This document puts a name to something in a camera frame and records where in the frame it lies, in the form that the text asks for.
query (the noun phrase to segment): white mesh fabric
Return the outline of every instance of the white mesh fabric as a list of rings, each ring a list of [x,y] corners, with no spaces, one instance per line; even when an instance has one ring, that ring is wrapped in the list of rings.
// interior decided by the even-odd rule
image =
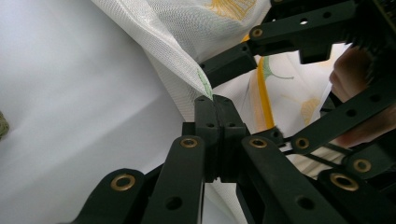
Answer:
[[[186,120],[193,120],[193,99],[212,94],[197,62],[240,42],[270,6],[254,0],[92,1],[151,55]]]

